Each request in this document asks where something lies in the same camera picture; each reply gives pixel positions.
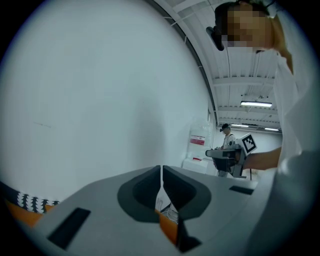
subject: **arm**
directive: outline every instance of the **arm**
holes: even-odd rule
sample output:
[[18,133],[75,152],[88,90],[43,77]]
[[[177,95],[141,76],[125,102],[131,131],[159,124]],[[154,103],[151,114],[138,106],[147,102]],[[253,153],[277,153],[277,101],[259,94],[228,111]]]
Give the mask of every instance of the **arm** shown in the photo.
[[249,154],[244,162],[243,169],[266,170],[278,166],[281,147],[263,153]]

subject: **ceiling light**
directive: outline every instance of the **ceiling light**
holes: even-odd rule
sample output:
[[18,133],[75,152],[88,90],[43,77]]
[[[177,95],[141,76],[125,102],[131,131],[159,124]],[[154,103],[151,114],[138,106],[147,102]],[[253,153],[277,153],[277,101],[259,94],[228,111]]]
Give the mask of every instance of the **ceiling light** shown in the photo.
[[268,130],[268,131],[275,131],[275,132],[278,132],[279,129],[273,129],[273,128],[264,128],[265,130]]
[[232,126],[239,126],[239,127],[249,127],[249,125],[243,125],[243,124],[231,124]]
[[259,101],[241,101],[242,106],[255,106],[255,107],[267,107],[270,108],[272,103],[269,102],[259,102]]

